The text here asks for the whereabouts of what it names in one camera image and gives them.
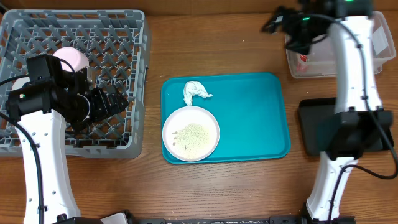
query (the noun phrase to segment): teal tray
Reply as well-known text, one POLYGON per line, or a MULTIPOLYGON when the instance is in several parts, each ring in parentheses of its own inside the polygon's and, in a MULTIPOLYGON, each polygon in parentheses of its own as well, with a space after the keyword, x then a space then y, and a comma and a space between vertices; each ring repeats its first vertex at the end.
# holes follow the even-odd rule
POLYGON ((220 126, 220 141, 214 152, 196 162, 171 155, 162 141, 164 158, 172 164, 252 161, 284 157, 290 150, 280 81, 271 73, 212 75, 167 80, 162 87, 162 128, 175 110, 186 106, 183 89, 188 81, 199 81, 213 97, 193 98, 214 115, 220 126))

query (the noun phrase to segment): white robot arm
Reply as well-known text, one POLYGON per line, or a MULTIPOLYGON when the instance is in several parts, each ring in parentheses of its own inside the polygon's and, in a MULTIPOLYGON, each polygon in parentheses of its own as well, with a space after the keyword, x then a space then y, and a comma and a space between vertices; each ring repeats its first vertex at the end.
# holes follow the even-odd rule
MULTIPOLYGON (((349 28, 363 45, 366 63, 366 82, 369 95, 369 104, 372 110, 382 108, 382 103, 376 89, 373 74, 373 57, 371 49, 371 32, 373 20, 367 16, 346 17, 340 21, 349 28)), ((335 105, 335 113, 348 112, 350 108, 356 111, 366 111, 363 96, 363 69, 361 67, 361 55, 355 41, 350 38, 346 30, 338 24, 332 24, 328 30, 337 63, 338 94, 335 105)), ((341 168, 348 164, 357 164, 354 157, 339 157, 331 160, 326 152, 320 153, 320 166, 311 196, 307 200, 307 209, 310 216, 320 221, 327 221, 330 209, 331 197, 336 186, 341 168)), ((338 185, 334 201, 331 219, 339 217, 339 204, 348 177, 353 168, 349 168, 343 174, 338 185)))
POLYGON ((10 116, 7 120, 20 126, 17 132, 24 156, 27 192, 24 223, 124 224, 128 216, 125 213, 102 220, 79 218, 68 175, 65 128, 70 123, 75 132, 80 132, 95 121, 122 112, 128 102, 113 85, 107 94, 100 88, 90 88, 87 68, 74 71, 69 64, 72 72, 64 71, 61 61, 68 63, 49 55, 28 58, 29 80, 25 80, 25 84, 17 83, 23 87, 11 91, 6 102, 10 116), (34 150, 39 156, 42 181, 38 178, 34 150))

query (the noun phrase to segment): wooden table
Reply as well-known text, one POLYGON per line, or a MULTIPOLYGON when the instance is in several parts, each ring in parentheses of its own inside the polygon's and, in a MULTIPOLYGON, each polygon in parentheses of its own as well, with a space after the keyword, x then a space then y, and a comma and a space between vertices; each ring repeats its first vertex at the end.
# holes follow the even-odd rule
MULTIPOLYGON (((398 14, 386 11, 395 43, 398 14)), ((149 17, 152 55, 145 89, 145 133, 136 159, 69 157, 73 194, 84 217, 129 209, 138 218, 264 218, 299 214, 311 193, 318 158, 303 148, 297 108, 303 99, 332 97, 334 78, 292 78, 283 35, 259 33, 269 14, 149 17), (272 72, 282 83, 292 148, 269 161, 174 166, 161 152, 160 89, 172 77, 272 72)), ((377 75, 387 110, 398 117, 398 60, 377 75)), ((392 128, 398 141, 398 130, 392 128)), ((391 174, 388 152, 366 154, 360 165, 391 174)), ((380 180, 354 170, 340 211, 358 223, 398 223, 398 179, 380 180)), ((0 222, 22 223, 25 214, 22 158, 0 159, 0 222)))

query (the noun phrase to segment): white cloth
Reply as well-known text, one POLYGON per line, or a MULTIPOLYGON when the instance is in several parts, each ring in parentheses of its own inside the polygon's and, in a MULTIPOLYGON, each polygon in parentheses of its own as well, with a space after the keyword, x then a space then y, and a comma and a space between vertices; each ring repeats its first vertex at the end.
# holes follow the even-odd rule
POLYGON ((212 97, 213 94, 208 94, 205 87, 198 81, 189 81, 184 87, 184 102, 187 106, 192 106, 192 97, 198 95, 203 98, 212 97))

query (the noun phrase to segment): wood grain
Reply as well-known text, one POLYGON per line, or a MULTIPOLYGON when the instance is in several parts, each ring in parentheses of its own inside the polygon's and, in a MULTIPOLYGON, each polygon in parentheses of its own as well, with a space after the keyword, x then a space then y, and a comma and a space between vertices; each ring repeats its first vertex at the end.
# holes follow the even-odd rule
MULTIPOLYGON (((147 16, 274 12, 299 8, 299 0, 2 0, 9 9, 139 9, 147 16)), ((377 11, 398 10, 396 0, 374 0, 377 11)))
MULTIPOLYGON (((384 12, 395 43, 398 14, 384 12)), ((136 159, 68 157, 70 182, 85 217, 129 209, 138 218, 264 218, 298 214, 315 181, 318 159, 304 153, 297 117, 301 100, 336 94, 334 78, 292 78, 283 35, 259 32, 269 14, 149 17, 152 54, 145 88, 145 129, 136 159), (160 89, 173 77, 272 72, 283 88, 292 148, 278 160, 175 166, 161 152, 160 89)), ((383 67, 377 87, 398 117, 398 60, 383 67)), ((397 126, 392 128, 398 141, 397 126)), ((361 165, 393 172, 388 152, 366 154, 361 165)), ((398 223, 398 179, 379 180, 354 170, 340 211, 358 223, 398 223)), ((0 158, 0 222, 22 223, 22 158, 0 158)))

